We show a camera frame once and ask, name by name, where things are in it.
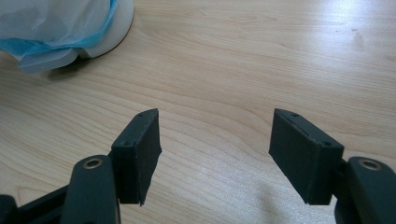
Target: light wood grain surface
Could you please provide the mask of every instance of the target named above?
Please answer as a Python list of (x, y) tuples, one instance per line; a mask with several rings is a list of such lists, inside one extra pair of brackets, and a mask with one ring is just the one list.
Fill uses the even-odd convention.
[(108, 54), (27, 76), (0, 53), (0, 193), (29, 203), (159, 108), (163, 154), (123, 223), (334, 223), (268, 154), (274, 108), (396, 170), (396, 2), (137, 0)]

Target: transparent plastic wrap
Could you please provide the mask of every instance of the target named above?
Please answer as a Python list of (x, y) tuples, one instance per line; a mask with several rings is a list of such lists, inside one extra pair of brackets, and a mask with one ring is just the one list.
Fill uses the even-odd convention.
[(118, 0), (0, 0), (0, 50), (16, 57), (93, 48)]

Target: screw hole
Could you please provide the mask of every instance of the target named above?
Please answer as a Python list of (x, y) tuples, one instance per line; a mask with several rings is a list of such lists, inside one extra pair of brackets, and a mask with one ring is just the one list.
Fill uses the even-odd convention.
[(361, 166), (369, 170), (380, 171), (382, 169), (381, 165), (375, 161), (359, 160), (359, 163), (361, 164)]
[(332, 145), (332, 143), (330, 142), (323, 142), (323, 145), (325, 145), (326, 147), (330, 147)]
[(94, 169), (94, 168), (102, 165), (102, 163), (103, 163), (103, 161), (101, 159), (93, 158), (93, 159), (90, 159), (90, 160), (84, 162), (83, 167), (85, 169)]

